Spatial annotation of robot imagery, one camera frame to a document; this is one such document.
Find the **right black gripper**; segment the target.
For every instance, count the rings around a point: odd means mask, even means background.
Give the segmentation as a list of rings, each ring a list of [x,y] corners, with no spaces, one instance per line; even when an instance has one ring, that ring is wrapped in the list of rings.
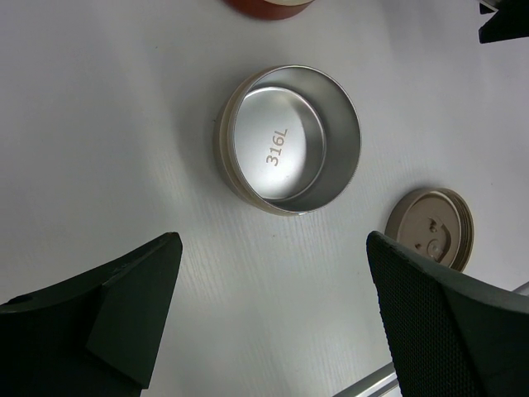
[[[493,14],[479,28],[481,44],[528,37],[528,0],[479,0],[479,11]]]

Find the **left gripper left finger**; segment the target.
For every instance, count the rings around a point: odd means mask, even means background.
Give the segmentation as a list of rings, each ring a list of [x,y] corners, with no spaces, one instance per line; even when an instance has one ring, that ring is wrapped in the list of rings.
[[[167,232],[1,306],[3,396],[139,396],[150,386],[183,243]]]

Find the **beige round lid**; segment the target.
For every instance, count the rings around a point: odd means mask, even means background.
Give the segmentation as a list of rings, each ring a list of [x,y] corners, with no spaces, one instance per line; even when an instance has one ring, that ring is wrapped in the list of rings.
[[[454,190],[415,189],[394,206],[384,234],[421,256],[462,272],[474,245],[474,220],[468,204]]]

